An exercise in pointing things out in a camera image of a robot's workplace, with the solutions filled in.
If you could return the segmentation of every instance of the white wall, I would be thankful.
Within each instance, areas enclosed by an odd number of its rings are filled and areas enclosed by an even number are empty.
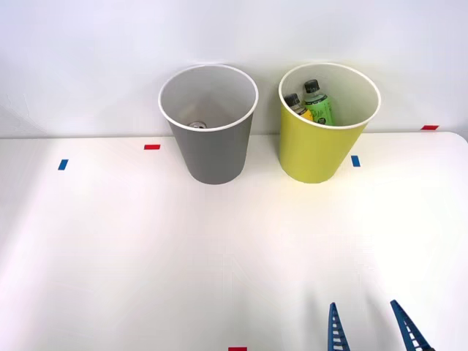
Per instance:
[[[377,83],[369,130],[468,136],[467,11],[461,0],[3,0],[0,137],[170,134],[159,88],[199,62],[248,72],[253,133],[278,132],[279,80],[312,60]]]

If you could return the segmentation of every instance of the gray trash bin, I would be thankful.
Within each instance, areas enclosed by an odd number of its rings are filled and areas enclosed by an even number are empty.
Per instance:
[[[195,179],[223,184],[242,172],[257,102],[255,82],[221,64],[185,69],[163,85],[159,108]]]

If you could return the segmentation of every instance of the trash bin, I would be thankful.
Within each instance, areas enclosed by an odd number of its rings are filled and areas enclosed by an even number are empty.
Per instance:
[[[328,95],[335,126],[300,117],[283,96],[303,96],[306,81],[317,79]],[[281,137],[279,160],[283,170],[304,183],[326,181],[336,172],[366,125],[380,108],[380,92],[368,77],[341,64],[304,64],[291,69],[279,84]]]
[[[223,184],[241,173],[257,102],[255,82],[222,64],[190,67],[163,85],[159,108],[195,179]]]

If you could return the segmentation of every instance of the white table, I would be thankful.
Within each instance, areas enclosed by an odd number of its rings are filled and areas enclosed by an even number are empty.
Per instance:
[[[465,140],[363,135],[361,167],[317,185],[277,140],[252,136],[221,186],[171,137],[0,140],[0,350],[326,351],[335,301],[352,350],[404,351],[394,298],[462,350]]]

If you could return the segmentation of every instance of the blue tape marker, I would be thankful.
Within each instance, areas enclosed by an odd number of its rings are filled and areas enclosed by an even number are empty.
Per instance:
[[[65,170],[65,167],[67,166],[68,159],[63,159],[60,162],[60,165],[58,166],[58,170]]]
[[[354,167],[360,167],[361,166],[361,164],[359,163],[359,157],[351,156],[351,160],[352,160],[352,165]]]

